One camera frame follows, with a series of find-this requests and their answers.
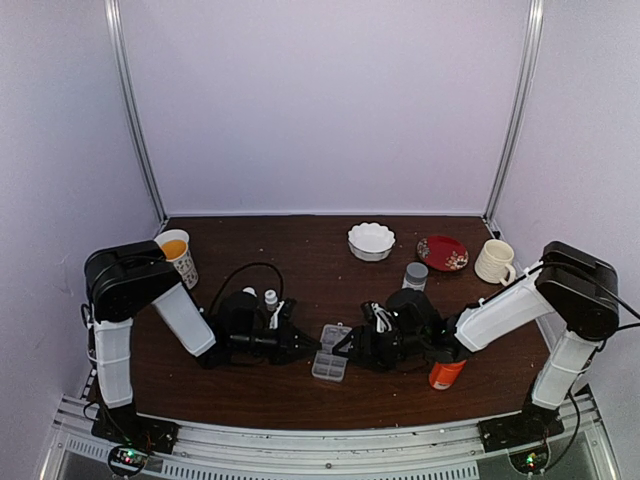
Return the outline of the right aluminium frame post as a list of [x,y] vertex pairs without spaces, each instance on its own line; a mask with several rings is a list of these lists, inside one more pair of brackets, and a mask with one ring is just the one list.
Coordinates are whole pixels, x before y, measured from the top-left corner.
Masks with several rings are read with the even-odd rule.
[[483,220],[491,231],[499,229],[496,220],[497,212],[507,183],[509,170],[515,158],[526,106],[536,72],[544,25],[544,4],[543,0],[531,0],[529,2],[526,32],[513,104],[498,167],[483,214]]

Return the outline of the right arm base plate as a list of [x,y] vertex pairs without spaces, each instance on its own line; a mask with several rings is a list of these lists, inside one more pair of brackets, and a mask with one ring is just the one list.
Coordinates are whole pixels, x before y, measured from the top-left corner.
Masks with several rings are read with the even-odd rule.
[[565,431],[561,420],[545,423],[524,413],[480,421],[478,429],[486,453],[506,450],[514,470],[525,475],[541,474],[550,465],[548,441]]

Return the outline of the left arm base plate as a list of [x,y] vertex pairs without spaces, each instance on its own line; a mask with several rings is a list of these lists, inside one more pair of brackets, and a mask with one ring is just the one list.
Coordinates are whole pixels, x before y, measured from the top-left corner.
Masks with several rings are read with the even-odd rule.
[[171,454],[179,426],[175,422],[139,416],[137,413],[100,408],[93,422],[94,437],[114,443],[107,453],[107,466],[117,476],[142,472],[154,454]]

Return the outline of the cream ceramic mug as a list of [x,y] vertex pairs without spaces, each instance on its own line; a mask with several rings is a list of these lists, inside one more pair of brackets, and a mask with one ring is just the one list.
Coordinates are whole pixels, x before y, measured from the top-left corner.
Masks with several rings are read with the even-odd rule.
[[486,283],[510,285],[516,278],[514,257],[514,250],[508,243],[497,239],[487,240],[475,261],[474,272]]

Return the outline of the floral mug with orange liquid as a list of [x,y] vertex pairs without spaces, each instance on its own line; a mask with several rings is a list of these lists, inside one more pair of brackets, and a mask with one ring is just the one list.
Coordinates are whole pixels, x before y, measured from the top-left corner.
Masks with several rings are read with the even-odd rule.
[[185,230],[166,230],[154,238],[165,258],[173,264],[182,277],[186,287],[193,289],[199,275],[190,251],[190,236]]

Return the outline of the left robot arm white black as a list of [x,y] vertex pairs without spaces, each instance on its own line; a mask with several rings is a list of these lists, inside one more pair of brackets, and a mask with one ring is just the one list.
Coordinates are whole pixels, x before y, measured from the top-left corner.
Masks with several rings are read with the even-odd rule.
[[89,332],[88,352],[96,369],[100,415],[123,444],[137,442],[144,424],[137,414],[130,379],[131,331],[135,317],[153,307],[183,348],[205,369],[226,365],[234,353],[287,365],[320,349],[292,321],[295,300],[278,302],[265,326],[257,298],[239,291],[215,315],[197,307],[178,269],[154,241],[110,247],[84,264],[87,302],[81,308]]

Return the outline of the small white pill bottle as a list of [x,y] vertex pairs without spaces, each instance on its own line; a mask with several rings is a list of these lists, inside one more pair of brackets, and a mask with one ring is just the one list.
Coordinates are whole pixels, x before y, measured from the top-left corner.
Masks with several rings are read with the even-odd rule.
[[279,303],[279,297],[274,289],[268,289],[264,292],[264,304],[269,312],[274,312],[277,309]]

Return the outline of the amber bottle with grey cap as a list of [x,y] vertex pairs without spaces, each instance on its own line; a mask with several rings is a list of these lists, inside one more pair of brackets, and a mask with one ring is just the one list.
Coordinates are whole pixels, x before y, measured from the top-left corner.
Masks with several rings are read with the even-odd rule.
[[423,292],[427,284],[429,270],[420,262],[411,262],[406,266],[402,288]]

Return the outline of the front aluminium rail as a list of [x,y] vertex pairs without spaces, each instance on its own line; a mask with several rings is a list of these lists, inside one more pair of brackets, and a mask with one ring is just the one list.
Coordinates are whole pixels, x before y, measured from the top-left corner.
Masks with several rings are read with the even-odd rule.
[[[35,479],[123,479],[109,468],[117,443],[91,435],[96,406],[63,396]],[[479,421],[344,431],[285,431],[177,421],[173,451],[153,453],[131,479],[622,479],[593,397],[561,406],[565,431],[488,451]],[[550,449],[544,475],[521,473],[525,452]]]

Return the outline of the white scalloped bowl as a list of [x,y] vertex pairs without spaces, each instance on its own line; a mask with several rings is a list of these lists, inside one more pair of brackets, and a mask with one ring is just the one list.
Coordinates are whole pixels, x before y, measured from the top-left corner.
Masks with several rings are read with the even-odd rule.
[[363,222],[354,225],[347,233],[350,252],[359,260],[379,262],[389,257],[396,236],[386,225]]

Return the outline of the orange pill bottle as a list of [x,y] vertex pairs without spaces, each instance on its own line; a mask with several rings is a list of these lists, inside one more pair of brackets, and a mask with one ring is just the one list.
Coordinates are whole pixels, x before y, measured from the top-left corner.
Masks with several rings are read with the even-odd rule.
[[429,384],[435,390],[450,388],[466,366],[467,361],[455,363],[436,362],[429,374]]

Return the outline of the aluminium frame post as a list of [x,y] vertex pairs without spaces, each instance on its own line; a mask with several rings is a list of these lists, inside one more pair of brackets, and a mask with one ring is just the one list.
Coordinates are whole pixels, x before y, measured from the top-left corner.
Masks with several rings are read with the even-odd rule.
[[107,30],[114,54],[124,111],[135,157],[140,167],[143,184],[153,207],[159,229],[162,229],[168,222],[169,217],[161,199],[158,183],[153,172],[135,98],[134,84],[126,51],[120,2],[117,0],[105,0],[104,8]]
[[513,104],[498,167],[483,214],[483,220],[491,231],[499,229],[496,220],[497,212],[507,183],[509,170],[515,158],[526,106],[536,72],[544,25],[544,4],[543,0],[531,0],[529,2],[526,32]]

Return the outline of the left aluminium frame post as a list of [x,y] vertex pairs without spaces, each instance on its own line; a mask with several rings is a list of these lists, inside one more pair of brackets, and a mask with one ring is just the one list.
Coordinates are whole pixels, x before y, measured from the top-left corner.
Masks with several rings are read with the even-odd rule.
[[140,167],[143,184],[153,207],[159,229],[162,229],[168,222],[169,217],[161,199],[158,183],[153,172],[135,98],[134,84],[126,51],[120,2],[117,0],[105,0],[104,8],[107,30],[114,54],[124,111],[135,157]]

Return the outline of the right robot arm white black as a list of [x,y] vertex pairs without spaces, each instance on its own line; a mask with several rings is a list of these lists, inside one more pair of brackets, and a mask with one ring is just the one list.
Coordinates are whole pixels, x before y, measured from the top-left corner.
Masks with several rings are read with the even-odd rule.
[[564,333],[512,423],[517,438],[530,442],[555,420],[596,350],[616,333],[619,305],[612,265],[553,241],[512,283],[447,319],[425,293],[410,288],[394,292],[385,305],[363,303],[365,324],[353,328],[332,352],[380,371],[414,355],[435,364],[460,363],[524,324],[556,314],[565,323]]

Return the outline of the red floral plate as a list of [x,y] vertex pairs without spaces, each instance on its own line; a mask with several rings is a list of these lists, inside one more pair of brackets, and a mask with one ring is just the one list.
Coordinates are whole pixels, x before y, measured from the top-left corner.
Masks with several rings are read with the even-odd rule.
[[430,235],[418,241],[418,258],[428,267],[441,272],[456,272],[469,262],[466,247],[458,240],[442,235]]

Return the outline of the clear plastic pill organizer box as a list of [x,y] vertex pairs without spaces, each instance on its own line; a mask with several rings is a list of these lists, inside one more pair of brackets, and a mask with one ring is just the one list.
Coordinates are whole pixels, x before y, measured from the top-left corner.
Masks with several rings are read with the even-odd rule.
[[333,347],[351,331],[350,327],[325,324],[321,333],[321,349],[316,352],[311,375],[317,380],[341,382],[344,379],[348,359],[333,353]]

